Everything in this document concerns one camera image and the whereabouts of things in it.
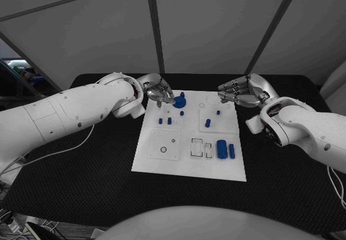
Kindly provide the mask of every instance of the black table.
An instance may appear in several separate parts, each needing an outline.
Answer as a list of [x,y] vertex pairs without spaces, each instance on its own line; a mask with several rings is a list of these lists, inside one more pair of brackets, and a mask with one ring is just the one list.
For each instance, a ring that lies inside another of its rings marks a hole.
[[[106,74],[84,74],[71,87],[94,83]],[[139,78],[143,74],[129,74]],[[173,89],[217,91],[240,77],[230,74],[163,74]],[[329,112],[315,84],[302,75],[264,75],[280,96]],[[44,219],[83,225],[117,224],[132,216],[172,206],[212,206],[269,217],[312,234],[346,229],[326,166],[294,145],[283,148],[253,135],[245,120],[258,108],[237,106],[247,182],[132,172],[143,116],[96,125],[85,144],[23,168],[3,207]],[[32,151],[29,159],[77,146],[90,128]]]

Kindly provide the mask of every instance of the rectangular slot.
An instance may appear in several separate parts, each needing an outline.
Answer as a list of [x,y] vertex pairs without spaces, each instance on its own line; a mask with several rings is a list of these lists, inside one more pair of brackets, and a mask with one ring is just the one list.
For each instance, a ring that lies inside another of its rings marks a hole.
[[204,140],[194,138],[191,140],[191,156],[192,157],[204,157],[204,149],[202,149]]
[[205,158],[211,159],[212,157],[214,157],[214,155],[212,155],[212,144],[207,143],[205,144]]

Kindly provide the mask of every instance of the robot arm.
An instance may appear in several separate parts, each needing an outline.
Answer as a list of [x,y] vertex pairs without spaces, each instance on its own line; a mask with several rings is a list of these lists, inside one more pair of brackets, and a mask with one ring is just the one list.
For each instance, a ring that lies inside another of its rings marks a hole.
[[158,73],[136,80],[114,72],[97,83],[0,112],[0,172],[32,149],[100,123],[110,113],[136,119],[146,112],[145,93],[160,105],[176,102]]
[[346,173],[346,117],[316,110],[302,101],[280,97],[271,84],[256,73],[218,87],[221,101],[260,107],[247,120],[253,134],[264,131],[280,147],[297,145],[307,155]]

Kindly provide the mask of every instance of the blue object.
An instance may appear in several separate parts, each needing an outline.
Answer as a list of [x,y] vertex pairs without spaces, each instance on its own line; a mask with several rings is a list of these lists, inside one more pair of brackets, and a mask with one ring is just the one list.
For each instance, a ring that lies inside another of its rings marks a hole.
[[207,119],[207,122],[205,122],[205,127],[209,128],[211,127],[211,119]]
[[237,158],[237,155],[235,155],[235,146],[234,146],[234,144],[230,144],[230,157],[231,157],[232,159]]
[[217,148],[218,148],[218,158],[227,159],[228,158],[228,145],[227,145],[225,140],[218,140]]
[[175,104],[173,104],[173,106],[178,109],[181,109],[181,108],[183,108],[186,106],[186,95],[185,95],[183,92],[181,93],[181,96],[175,97]]

